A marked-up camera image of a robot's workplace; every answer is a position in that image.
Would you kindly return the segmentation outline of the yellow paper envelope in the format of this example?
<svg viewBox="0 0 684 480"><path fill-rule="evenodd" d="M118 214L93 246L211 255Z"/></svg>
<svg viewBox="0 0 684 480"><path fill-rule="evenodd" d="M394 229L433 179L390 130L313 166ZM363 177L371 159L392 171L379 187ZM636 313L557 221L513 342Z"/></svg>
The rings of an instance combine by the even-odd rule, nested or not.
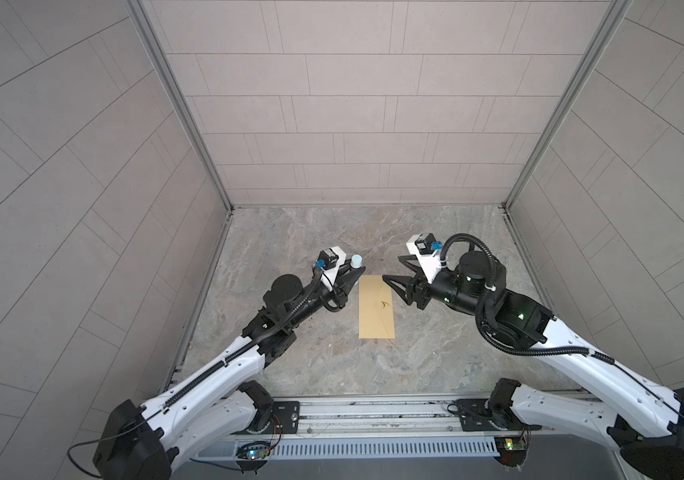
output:
<svg viewBox="0 0 684 480"><path fill-rule="evenodd" d="M380 275L364 275L359 281L359 337L396 337L392 290Z"/></svg>

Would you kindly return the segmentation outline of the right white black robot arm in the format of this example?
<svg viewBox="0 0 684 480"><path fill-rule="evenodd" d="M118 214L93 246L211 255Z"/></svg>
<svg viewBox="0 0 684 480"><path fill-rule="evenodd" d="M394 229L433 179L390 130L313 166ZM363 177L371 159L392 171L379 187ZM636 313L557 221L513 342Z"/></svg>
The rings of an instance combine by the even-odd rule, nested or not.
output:
<svg viewBox="0 0 684 480"><path fill-rule="evenodd" d="M407 255L412 276L384 282L407 304L431 300L474 317L481 337L512 356L537 358L594 395L578 400L500 379L481 417L504 430L548 427L606 446L651 479L684 478L684 388L671 390L604 353L536 300L506 286L506 268L479 250L456 268L440 256Z"/></svg>

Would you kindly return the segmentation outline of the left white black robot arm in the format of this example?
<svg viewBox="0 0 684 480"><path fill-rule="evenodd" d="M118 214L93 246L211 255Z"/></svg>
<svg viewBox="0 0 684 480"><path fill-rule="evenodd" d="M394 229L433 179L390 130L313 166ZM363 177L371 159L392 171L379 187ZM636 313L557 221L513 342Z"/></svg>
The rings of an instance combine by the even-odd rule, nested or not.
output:
<svg viewBox="0 0 684 480"><path fill-rule="evenodd" d="M309 284L278 277L252 321L214 360L156 397L126 400L109 415L93 464L102 479L168 479L222 437L259 432L274 400L256 376L296 339L295 329L321 308L341 310L366 268L359 255L313 267Z"/></svg>

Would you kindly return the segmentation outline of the left green circuit board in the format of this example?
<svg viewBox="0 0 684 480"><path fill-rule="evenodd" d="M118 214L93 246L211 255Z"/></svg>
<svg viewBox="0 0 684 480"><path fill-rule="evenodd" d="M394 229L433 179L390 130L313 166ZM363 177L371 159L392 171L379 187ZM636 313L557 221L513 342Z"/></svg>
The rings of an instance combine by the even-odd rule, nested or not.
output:
<svg viewBox="0 0 684 480"><path fill-rule="evenodd" d="M236 457L243 461L263 461L270 456L271 450L269 442L255 441L241 445L236 451Z"/></svg>

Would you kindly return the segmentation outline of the green circuit board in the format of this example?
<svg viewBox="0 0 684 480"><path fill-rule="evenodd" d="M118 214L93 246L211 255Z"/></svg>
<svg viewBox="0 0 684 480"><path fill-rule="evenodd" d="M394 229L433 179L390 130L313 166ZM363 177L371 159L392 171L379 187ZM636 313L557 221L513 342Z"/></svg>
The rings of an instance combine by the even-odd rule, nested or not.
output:
<svg viewBox="0 0 684 480"><path fill-rule="evenodd" d="M269 442L255 441L241 445L236 451L236 457L243 461L263 461L270 456L271 450Z"/></svg>
<svg viewBox="0 0 684 480"><path fill-rule="evenodd" d="M522 437L495 437L499 456L496 460L506 467L523 465L528 456L528 442Z"/></svg>

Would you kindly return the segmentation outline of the right green circuit board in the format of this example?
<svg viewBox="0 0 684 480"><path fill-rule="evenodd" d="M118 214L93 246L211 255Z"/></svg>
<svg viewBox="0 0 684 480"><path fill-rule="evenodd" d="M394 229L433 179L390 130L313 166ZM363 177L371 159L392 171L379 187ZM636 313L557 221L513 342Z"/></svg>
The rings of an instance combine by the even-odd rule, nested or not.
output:
<svg viewBox="0 0 684 480"><path fill-rule="evenodd" d="M499 456L496 460L506 467L523 465L528 456L528 442L522 437L495 437Z"/></svg>

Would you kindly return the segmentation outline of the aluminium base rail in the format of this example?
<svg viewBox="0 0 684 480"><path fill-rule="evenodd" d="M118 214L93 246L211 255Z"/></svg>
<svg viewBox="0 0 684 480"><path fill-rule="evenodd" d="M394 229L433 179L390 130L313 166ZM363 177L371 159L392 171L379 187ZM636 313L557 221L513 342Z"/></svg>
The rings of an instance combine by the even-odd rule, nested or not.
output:
<svg viewBox="0 0 684 480"><path fill-rule="evenodd" d="M459 399L511 400L513 413L528 429L464 431L460 419L447 411ZM495 438L554 433L615 447L609 430L627 425L615 409L586 392L542 391L515 382L504 382L491 394L284 397L277 401L301 403L298 431L288 434L290 438Z"/></svg>

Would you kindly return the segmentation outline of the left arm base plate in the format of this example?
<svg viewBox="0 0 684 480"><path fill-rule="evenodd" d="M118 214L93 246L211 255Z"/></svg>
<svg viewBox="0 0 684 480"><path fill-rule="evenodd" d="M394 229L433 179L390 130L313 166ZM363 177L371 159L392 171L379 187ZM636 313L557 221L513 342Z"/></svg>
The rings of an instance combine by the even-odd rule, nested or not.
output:
<svg viewBox="0 0 684 480"><path fill-rule="evenodd" d="M255 416L253 431L256 434L271 433L278 427L284 434L296 434L300 419L299 401L277 401L261 408Z"/></svg>

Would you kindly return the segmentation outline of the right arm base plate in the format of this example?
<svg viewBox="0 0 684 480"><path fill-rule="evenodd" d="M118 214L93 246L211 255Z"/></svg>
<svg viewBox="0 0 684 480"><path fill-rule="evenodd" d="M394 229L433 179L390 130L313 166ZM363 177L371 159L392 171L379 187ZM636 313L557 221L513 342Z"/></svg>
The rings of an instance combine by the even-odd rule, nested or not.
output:
<svg viewBox="0 0 684 480"><path fill-rule="evenodd" d="M525 432L528 426L512 411L511 400L459 399L447 411L460 419L464 431L500 430Z"/></svg>

